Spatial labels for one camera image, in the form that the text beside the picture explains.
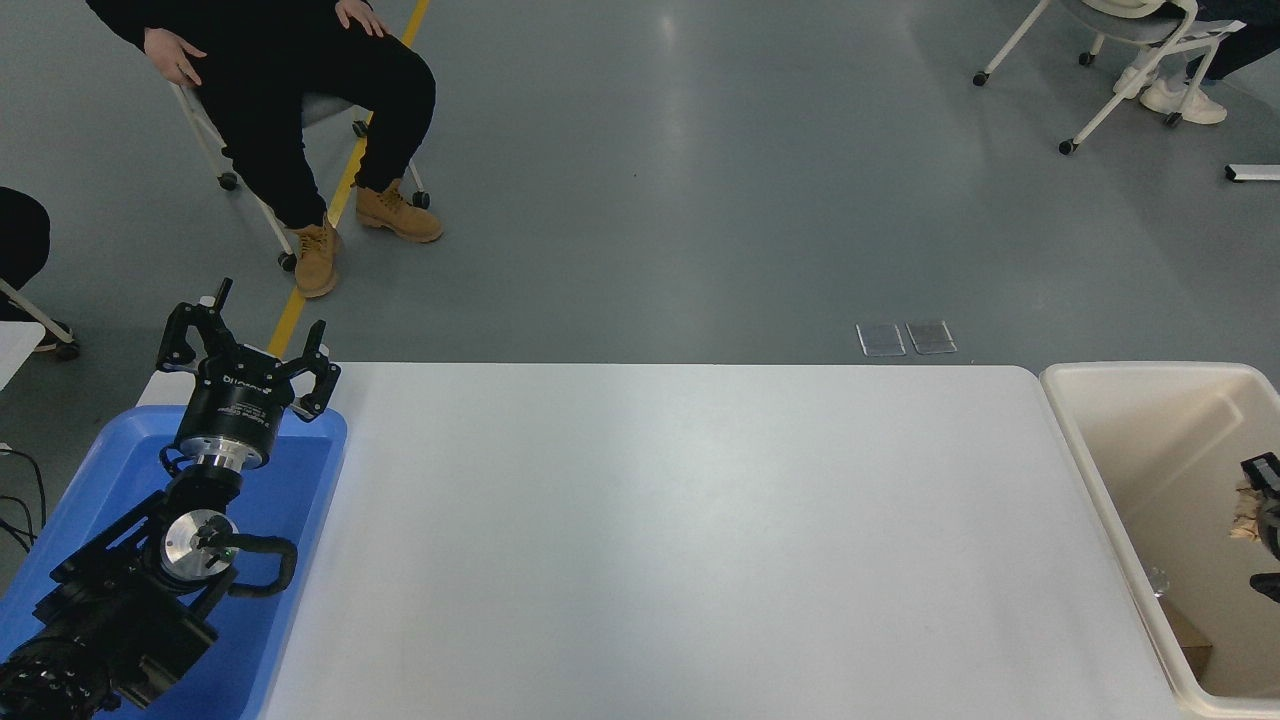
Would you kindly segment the person's right hand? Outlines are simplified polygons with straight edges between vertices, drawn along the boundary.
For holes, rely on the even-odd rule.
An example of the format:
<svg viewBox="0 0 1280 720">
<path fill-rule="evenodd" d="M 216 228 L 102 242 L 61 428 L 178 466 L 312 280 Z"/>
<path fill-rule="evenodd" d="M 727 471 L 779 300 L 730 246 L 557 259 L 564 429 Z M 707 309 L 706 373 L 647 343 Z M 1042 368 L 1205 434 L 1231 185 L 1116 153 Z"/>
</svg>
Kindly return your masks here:
<svg viewBox="0 0 1280 720">
<path fill-rule="evenodd" d="M 187 88 L 204 85 L 193 60 L 205 59 L 207 54 L 179 35 L 146 27 L 142 49 L 157 73 L 170 85 Z"/>
</svg>

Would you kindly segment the person's left hand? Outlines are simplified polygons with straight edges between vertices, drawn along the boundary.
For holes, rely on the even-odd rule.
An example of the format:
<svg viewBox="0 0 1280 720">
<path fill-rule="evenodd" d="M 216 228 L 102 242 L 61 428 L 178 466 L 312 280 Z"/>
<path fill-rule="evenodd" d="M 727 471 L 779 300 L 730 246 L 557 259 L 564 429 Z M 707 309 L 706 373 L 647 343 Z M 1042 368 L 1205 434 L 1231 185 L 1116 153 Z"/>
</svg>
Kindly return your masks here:
<svg viewBox="0 0 1280 720">
<path fill-rule="evenodd" d="M 334 13 L 344 29 L 360 28 L 367 36 L 383 38 L 392 35 L 387 23 L 376 14 L 367 1 L 339 0 L 334 3 Z"/>
</svg>

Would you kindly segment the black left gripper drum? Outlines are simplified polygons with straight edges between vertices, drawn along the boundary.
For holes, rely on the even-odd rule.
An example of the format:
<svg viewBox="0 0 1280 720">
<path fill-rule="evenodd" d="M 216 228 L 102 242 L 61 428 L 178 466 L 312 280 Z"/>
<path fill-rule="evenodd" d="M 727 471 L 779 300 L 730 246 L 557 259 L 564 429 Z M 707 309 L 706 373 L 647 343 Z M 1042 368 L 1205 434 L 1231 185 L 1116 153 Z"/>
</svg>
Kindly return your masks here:
<svg viewBox="0 0 1280 720">
<path fill-rule="evenodd" d="M 283 361 L 253 347 L 211 355 L 196 365 L 195 389 L 177 432 L 184 456 L 216 443 L 244 446 L 250 456 L 274 450 L 293 389 Z"/>
</svg>

